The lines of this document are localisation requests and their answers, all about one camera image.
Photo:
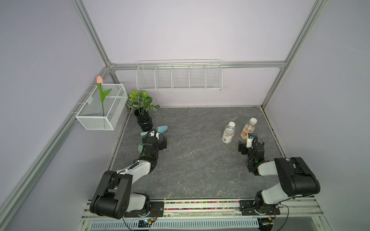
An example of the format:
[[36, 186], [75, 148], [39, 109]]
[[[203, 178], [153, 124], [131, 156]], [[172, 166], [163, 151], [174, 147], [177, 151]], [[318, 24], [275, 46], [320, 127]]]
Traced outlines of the clear bottle yellow white label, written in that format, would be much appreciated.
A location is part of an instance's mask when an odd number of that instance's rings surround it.
[[235, 128], [231, 129], [228, 125], [225, 127], [223, 135], [222, 135], [222, 142], [223, 143], [231, 143], [235, 134]]

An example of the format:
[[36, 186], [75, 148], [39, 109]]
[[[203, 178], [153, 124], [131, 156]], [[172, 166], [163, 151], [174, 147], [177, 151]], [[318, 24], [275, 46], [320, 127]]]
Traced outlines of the clear bottle red cream label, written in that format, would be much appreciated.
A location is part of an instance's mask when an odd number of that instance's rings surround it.
[[255, 125], [251, 125], [249, 122], [244, 126], [241, 132], [241, 138], [246, 140], [249, 133], [253, 133], [255, 130]]

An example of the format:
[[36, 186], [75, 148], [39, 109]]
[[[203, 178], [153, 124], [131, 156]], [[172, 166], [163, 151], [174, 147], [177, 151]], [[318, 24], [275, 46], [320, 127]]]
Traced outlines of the white bottle cap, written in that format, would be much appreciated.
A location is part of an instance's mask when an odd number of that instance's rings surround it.
[[234, 122], [229, 122], [228, 123], [228, 126], [231, 128], [231, 129], [233, 129], [233, 128], [235, 128], [235, 123]]

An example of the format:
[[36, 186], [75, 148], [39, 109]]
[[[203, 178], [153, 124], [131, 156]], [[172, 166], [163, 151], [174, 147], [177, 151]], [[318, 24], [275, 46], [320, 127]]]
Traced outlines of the cream bottle cap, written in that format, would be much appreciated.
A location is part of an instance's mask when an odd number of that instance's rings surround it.
[[251, 118], [249, 123], [254, 126], [257, 123], [257, 119], [256, 118]]

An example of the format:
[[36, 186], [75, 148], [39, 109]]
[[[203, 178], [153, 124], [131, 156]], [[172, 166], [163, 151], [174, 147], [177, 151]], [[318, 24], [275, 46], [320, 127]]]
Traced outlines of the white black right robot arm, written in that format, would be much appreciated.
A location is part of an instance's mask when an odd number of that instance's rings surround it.
[[264, 158], [264, 143], [253, 140], [251, 144], [239, 141], [238, 151], [248, 157], [246, 167], [255, 176], [278, 176], [279, 183], [259, 191], [252, 208], [272, 207], [280, 202], [296, 197], [308, 197], [318, 194], [320, 183], [315, 174], [300, 157]]

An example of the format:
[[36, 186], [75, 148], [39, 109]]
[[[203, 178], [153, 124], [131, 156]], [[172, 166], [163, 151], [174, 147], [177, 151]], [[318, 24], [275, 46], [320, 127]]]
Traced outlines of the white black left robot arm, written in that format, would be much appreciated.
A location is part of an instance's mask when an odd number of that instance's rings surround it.
[[149, 196], [132, 193], [132, 184], [154, 170], [159, 151], [166, 148], [167, 139], [162, 135], [144, 138], [142, 153], [132, 165], [104, 172], [90, 203], [90, 212], [115, 219], [150, 215]]

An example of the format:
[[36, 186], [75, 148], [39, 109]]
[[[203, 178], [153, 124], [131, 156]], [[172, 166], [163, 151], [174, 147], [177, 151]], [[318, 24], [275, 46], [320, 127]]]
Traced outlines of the light blue plastic trowel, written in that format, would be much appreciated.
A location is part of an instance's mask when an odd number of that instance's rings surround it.
[[[156, 129], [158, 132], [164, 133], [168, 129], [168, 126], [159, 126], [159, 127], [156, 127]], [[140, 136], [145, 136], [147, 133], [148, 131], [141, 132]]]

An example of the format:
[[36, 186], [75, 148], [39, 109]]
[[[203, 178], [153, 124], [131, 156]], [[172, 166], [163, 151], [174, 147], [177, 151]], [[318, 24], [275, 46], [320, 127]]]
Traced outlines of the black glossy plant vase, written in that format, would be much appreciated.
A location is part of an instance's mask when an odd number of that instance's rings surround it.
[[140, 114], [139, 110], [137, 109], [134, 111], [134, 116], [136, 117], [137, 123], [142, 131], [150, 131], [153, 128], [152, 117], [148, 111]]

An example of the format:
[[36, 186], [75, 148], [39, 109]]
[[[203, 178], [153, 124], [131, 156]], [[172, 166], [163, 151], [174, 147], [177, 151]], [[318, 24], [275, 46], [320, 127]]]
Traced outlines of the green artificial leafy plant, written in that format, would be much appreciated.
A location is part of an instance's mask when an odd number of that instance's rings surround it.
[[128, 95], [129, 107], [138, 115], [144, 115], [148, 111], [157, 111], [160, 105], [153, 101], [145, 90], [132, 90]]

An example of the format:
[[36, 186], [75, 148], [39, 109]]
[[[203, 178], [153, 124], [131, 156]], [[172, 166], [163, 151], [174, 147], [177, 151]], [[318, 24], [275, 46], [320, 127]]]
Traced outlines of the pink artificial tulip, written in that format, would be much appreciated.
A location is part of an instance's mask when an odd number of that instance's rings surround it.
[[102, 106], [102, 113], [103, 116], [105, 116], [105, 109], [104, 109], [104, 100], [108, 96], [108, 94], [112, 91], [112, 89], [108, 89], [106, 91], [103, 90], [102, 84], [104, 84], [104, 80], [101, 76], [96, 77], [96, 83], [97, 87], [100, 93], [100, 101], [101, 101], [101, 106]]

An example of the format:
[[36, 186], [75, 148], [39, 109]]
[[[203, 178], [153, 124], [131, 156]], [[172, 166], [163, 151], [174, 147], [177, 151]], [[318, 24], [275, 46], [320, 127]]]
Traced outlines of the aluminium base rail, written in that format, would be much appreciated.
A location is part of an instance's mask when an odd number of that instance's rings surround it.
[[163, 207], [157, 209], [162, 214], [162, 219], [172, 218], [240, 218], [243, 214], [252, 218], [258, 217], [321, 217], [323, 216], [317, 200], [314, 197], [298, 197], [284, 201], [275, 208], [280, 213], [273, 211], [261, 212], [241, 211], [240, 198], [223, 199], [175, 199], [153, 200], [154, 204], [163, 202]]

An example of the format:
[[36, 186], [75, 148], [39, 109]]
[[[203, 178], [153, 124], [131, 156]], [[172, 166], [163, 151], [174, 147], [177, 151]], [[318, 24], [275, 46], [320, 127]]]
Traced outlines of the aluminium frame profiles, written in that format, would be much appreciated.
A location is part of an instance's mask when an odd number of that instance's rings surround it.
[[[72, 1], [71, 2], [78, 17], [80, 18], [84, 29], [86, 30], [91, 42], [93, 43], [95, 49], [98, 52], [99, 57], [103, 61], [104, 67], [100, 72], [100, 75], [105, 78], [107, 75], [112, 75], [113, 80], [117, 81], [117, 76], [115, 71], [117, 70], [135, 70], [136, 64], [114, 64], [108, 59], [100, 38], [93, 26], [91, 18], [87, 12], [87, 9], [83, 1]], [[223, 61], [208, 61], [208, 62], [181, 62], [181, 63], [154, 63], [155, 66], [174, 66], [174, 67], [213, 67], [218, 68], [279, 68], [280, 71], [274, 80], [270, 90], [267, 93], [266, 98], [263, 101], [262, 109], [266, 109], [267, 105], [272, 99], [273, 94], [276, 92], [278, 85], [281, 83], [283, 77], [288, 72], [294, 58], [299, 53], [302, 45], [304, 44], [308, 34], [314, 27], [318, 17], [321, 15], [322, 11], [325, 9], [328, 1], [315, 1], [310, 13], [305, 20], [305, 23], [294, 42], [291, 51], [289, 52], [286, 60], [284, 61], [233, 61], [233, 62], [223, 62]], [[66, 138], [73, 130], [77, 123], [76, 111], [73, 110], [67, 119], [63, 122], [61, 127], [58, 129], [56, 134], [52, 137], [46, 147], [42, 150], [41, 154], [38, 156], [36, 161], [32, 164], [30, 169], [27, 171], [25, 176], [4, 202], [1, 207], [1, 230], [6, 230], [10, 223], [12, 222], [14, 216], [18, 213], [29, 194], [35, 188], [36, 184], [40, 180], [41, 176], [44, 174], [45, 170], [50, 165], [51, 161], [54, 159], [55, 155], [61, 148], [62, 144], [65, 142]]]

